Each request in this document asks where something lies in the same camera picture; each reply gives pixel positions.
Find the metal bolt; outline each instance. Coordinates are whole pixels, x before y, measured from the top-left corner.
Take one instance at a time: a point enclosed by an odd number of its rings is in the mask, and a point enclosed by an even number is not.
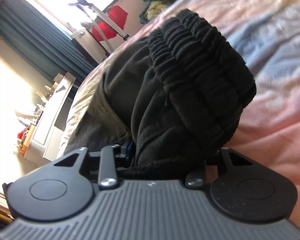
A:
[[[100,181],[100,184],[104,187],[112,187],[117,184],[117,180],[114,178],[106,178]]]
[[[150,187],[153,187],[153,186],[155,186],[155,185],[157,185],[157,184],[156,184],[154,181],[151,181],[151,182],[149,182],[147,185],[150,186]]]
[[[203,179],[200,178],[192,178],[187,181],[187,184],[191,187],[200,187],[204,183]]]

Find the wrinkled fabric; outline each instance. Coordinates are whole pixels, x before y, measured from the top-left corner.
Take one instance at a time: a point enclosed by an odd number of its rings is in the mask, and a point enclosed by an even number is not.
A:
[[[109,66],[66,151],[132,136],[134,165],[122,177],[183,178],[230,140],[255,93],[242,57],[184,10]]]

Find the blue curtain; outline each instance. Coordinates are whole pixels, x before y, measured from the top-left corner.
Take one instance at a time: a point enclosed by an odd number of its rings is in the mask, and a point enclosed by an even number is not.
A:
[[[49,82],[70,72],[80,85],[93,66],[71,40],[26,0],[0,1],[0,35]]]

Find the gray plastic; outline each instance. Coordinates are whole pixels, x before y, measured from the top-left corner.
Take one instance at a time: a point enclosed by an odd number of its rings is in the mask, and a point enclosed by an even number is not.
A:
[[[125,181],[104,190],[81,214],[63,222],[17,220],[0,233],[13,240],[299,240],[288,220],[245,224],[217,211],[202,191],[178,180]]]

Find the white desk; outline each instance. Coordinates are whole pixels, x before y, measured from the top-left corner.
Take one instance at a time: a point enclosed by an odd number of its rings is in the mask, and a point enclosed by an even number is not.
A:
[[[74,81],[75,77],[68,72],[47,102],[35,129],[25,158],[38,167],[57,158],[63,131],[55,124]]]

